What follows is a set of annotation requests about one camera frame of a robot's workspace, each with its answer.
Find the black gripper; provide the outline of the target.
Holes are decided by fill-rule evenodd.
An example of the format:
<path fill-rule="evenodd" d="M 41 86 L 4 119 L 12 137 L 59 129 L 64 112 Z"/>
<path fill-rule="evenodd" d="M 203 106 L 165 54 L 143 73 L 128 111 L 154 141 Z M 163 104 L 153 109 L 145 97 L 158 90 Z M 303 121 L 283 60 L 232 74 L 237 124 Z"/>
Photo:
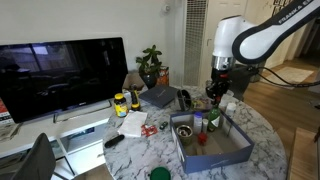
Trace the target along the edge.
<path fill-rule="evenodd" d="M 227 92 L 229 86 L 228 72 L 212 69 L 211 79 L 206 81 L 206 94 L 211 99 L 219 99 Z"/>

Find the white franka robot arm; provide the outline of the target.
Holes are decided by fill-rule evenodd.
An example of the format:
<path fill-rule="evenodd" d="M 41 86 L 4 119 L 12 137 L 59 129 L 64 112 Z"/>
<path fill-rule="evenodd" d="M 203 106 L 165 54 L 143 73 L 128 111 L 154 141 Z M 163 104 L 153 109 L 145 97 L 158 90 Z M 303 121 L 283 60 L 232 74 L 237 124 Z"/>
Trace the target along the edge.
<path fill-rule="evenodd" d="M 235 61 L 259 64 L 266 61 L 280 43 L 320 13 L 320 0 L 293 0 L 260 25 L 236 15 L 223 18 L 217 26 L 212 53 L 212 83 L 207 95 L 218 100 L 230 87 L 227 73 Z"/>

